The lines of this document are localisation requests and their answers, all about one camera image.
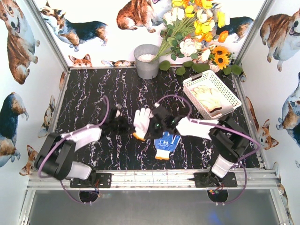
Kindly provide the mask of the blue dotted glove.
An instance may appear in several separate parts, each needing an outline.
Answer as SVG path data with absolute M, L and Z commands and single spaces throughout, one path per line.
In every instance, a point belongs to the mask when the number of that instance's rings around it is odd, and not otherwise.
M 145 136 L 150 124 L 150 115 L 151 110 L 149 108 L 141 108 L 140 110 L 136 110 L 133 121 L 133 136 L 136 139 L 145 141 Z
M 164 132 L 161 138 L 154 140 L 154 146 L 157 150 L 155 159 L 169 160 L 170 154 L 175 152 L 180 140 L 180 135 L 173 135 L 168 132 Z

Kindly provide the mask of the cream rubber glove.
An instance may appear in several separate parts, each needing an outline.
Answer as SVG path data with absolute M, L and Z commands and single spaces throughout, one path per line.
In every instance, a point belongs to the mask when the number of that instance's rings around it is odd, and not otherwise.
M 200 85 L 192 89 L 192 94 L 210 114 L 222 109 L 220 92 L 217 89 Z

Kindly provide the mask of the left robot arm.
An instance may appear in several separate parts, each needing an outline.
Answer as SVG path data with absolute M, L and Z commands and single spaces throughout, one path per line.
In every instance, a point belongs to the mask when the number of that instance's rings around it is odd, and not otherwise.
M 87 124 L 70 133 L 50 133 L 34 162 L 38 176 L 57 180 L 87 180 L 92 173 L 92 167 L 74 161 L 75 152 L 110 134 L 128 134 L 132 128 L 122 116 L 121 105 L 117 104 L 106 110 L 103 120 L 98 124 Z

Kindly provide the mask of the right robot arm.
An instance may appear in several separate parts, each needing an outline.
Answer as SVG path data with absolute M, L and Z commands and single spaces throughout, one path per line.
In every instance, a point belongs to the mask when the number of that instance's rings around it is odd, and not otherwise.
M 222 120 L 174 117 L 162 106 L 136 111 L 134 126 L 138 138 L 154 140 L 155 158 L 159 160 L 168 160 L 183 136 L 211 140 L 218 150 L 218 157 L 210 173 L 220 179 L 239 162 L 250 144 L 248 136 L 231 117 Z

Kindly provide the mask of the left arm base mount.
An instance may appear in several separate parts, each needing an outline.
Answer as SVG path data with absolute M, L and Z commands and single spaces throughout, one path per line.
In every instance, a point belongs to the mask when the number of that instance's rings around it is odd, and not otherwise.
M 110 188 L 112 182 L 111 173 L 92 172 L 86 180 L 73 178 L 71 188 Z

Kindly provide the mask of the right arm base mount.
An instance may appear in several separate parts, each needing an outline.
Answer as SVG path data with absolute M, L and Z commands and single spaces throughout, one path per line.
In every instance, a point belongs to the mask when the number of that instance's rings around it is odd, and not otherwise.
M 219 178 L 211 172 L 195 172 L 194 177 L 188 180 L 194 181 L 197 188 L 235 188 L 238 186 L 233 172 L 228 172 L 224 178 Z

